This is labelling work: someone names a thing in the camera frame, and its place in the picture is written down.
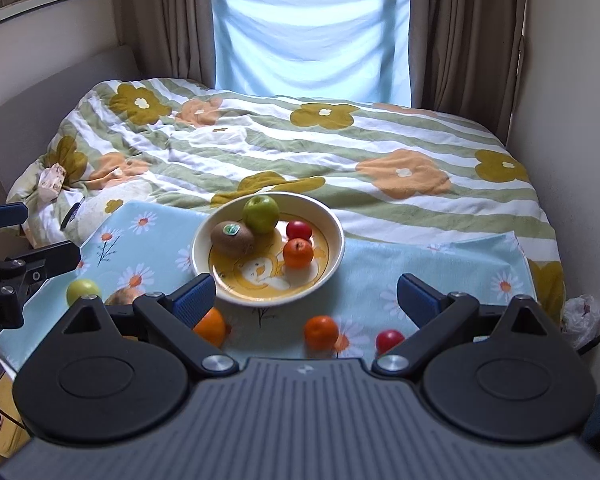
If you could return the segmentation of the brown kiwi with sticker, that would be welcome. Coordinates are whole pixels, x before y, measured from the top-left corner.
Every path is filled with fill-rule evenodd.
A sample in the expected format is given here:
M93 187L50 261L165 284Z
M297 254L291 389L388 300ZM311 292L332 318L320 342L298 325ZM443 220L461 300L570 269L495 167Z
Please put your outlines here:
M233 258L249 255L256 242L248 226L237 221L218 223L211 230L210 240L217 252Z

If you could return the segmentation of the round red cherry tomato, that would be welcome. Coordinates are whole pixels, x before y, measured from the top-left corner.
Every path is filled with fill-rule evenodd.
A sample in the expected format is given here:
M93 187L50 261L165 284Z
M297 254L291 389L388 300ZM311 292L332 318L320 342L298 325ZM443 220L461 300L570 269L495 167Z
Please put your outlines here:
M404 340L405 336L398 330L383 330L376 336L376 353L382 356Z

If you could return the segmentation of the grey bed headboard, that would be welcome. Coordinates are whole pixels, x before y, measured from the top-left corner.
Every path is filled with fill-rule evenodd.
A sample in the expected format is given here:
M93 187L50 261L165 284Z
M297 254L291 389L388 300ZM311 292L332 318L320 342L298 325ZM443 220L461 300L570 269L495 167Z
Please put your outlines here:
M46 152L61 121L96 84L140 78L132 49L116 47L70 66L0 105L0 189L7 193Z

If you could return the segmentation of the large yellowish russet apple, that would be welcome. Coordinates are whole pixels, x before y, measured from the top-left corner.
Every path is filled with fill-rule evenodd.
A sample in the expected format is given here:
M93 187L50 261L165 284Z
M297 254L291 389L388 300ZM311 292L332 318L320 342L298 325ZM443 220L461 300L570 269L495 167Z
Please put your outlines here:
M122 287L113 292L106 300L106 306L129 306L133 301L142 296L143 292L137 287Z

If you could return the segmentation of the light blue window sheet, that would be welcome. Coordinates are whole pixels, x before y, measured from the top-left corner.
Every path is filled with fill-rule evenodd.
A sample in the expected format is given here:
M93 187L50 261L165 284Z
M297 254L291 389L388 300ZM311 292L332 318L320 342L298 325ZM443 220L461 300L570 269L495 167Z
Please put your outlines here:
M411 0L212 0L216 88L410 105Z

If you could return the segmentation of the brown curtain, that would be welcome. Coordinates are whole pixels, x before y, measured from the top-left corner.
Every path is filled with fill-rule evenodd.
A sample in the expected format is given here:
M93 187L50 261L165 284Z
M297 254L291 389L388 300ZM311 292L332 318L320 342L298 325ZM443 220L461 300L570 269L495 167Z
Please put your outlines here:
M411 104L478 122L505 142L526 6L527 0L411 0Z
M120 44L146 77L182 78L212 88L212 0L112 0Z

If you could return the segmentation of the small patterned cloth pouch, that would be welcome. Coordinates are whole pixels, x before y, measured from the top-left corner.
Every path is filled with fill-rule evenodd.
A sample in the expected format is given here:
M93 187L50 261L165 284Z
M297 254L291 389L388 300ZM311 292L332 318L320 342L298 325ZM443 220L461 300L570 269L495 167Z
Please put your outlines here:
M66 178L66 170L61 164L45 168L38 178L38 198L48 204L59 196Z

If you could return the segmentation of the small green apple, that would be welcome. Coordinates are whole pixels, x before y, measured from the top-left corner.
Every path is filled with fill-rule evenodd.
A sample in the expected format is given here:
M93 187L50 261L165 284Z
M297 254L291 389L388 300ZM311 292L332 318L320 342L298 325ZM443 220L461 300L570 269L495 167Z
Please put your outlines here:
M76 300L87 296L102 296L102 291L99 286L88 278L78 278L72 281L66 289L66 301L69 307L71 307Z

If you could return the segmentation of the small tangerine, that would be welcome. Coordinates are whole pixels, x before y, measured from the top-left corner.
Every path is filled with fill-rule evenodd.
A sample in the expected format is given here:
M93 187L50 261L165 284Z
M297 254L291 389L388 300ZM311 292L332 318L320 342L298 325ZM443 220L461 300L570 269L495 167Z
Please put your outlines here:
M332 351L339 337L339 328L330 316L314 316L304 324L303 337L306 346L312 351Z
M314 250L309 240L293 238L283 248L285 266L291 269L306 268L314 258Z

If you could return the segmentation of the white plastic bag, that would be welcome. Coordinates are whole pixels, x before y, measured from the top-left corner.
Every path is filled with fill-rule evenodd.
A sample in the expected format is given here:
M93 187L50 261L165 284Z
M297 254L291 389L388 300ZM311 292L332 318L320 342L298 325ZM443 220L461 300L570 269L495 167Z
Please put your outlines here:
M560 330L573 349L579 350L600 331L600 306L591 295L568 299L562 310Z

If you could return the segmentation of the medium orange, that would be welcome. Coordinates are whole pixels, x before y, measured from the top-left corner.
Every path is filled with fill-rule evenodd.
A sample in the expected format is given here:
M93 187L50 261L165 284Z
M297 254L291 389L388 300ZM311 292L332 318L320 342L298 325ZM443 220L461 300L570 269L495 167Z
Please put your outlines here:
M217 308L211 308L194 326L193 332L216 348L224 344L227 330L222 313Z

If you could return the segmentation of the red oval tomato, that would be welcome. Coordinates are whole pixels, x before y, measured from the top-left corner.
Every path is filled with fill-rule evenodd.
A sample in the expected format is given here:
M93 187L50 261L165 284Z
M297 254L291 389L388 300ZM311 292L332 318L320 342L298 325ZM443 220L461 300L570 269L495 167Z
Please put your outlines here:
M289 221L286 225L286 235L288 240L311 240L313 235L312 228L304 221Z

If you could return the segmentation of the cream yellow ceramic bowl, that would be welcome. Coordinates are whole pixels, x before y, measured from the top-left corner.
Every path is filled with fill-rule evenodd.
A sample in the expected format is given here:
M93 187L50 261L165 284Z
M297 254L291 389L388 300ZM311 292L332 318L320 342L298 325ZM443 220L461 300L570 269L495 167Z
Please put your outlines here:
M257 238L254 251L242 258L217 252L212 229L223 221L239 221L248 202L246 196L221 206L204 220L192 243L192 266L196 273L214 278L216 294L230 304L246 308L272 308L290 304L316 292L340 266L346 240L339 219L329 208L309 196L269 192L280 209L280 220L271 234ZM312 262L303 269L284 263L286 225L298 220L312 229Z

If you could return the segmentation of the blue daisy tablecloth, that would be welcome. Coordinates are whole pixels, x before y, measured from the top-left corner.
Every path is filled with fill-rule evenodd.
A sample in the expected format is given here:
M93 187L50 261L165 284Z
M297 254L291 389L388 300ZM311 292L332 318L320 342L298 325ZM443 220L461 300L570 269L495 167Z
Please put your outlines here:
M79 267L49 280L23 309L19 330L0 335L0 353L18 370L67 310L66 290L77 278L102 294L124 286L173 292L194 275L192 243L204 215L148 203L128 203L81 248ZM250 356L304 358L303 326L315 315L332 318L340 338L332 356L372 362L384 330L411 336L416 325L396 299L396 284L411 273L439 292L468 292L484 304L508 304L534 293L531 271L514 233L425 246L350 238L339 269L309 297L289 306L253 309L217 301L226 336L222 350L239 362Z

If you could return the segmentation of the striped floral duvet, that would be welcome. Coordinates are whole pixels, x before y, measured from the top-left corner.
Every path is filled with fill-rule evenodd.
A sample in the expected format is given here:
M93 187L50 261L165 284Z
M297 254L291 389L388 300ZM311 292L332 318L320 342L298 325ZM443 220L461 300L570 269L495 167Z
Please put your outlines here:
M64 186L44 204L53 164ZM309 195L354 237L458 242L514 233L540 305L565 304L556 234L528 172L471 120L391 104L244 96L175 78L96 84L7 198L41 247L82 243L128 200L208 212L257 192Z

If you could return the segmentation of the brown right curtain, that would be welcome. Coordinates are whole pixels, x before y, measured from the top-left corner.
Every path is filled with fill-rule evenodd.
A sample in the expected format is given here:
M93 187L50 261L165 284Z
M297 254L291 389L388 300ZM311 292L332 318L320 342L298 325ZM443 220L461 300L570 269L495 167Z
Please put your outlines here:
M478 122L505 142L526 6L527 0L411 0L411 104Z

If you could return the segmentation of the brown left curtain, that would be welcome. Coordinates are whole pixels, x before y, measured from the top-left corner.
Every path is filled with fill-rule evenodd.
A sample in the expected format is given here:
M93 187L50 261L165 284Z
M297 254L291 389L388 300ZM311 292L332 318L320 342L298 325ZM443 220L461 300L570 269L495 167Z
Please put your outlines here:
M120 44L146 77L182 78L212 88L212 0L112 0Z

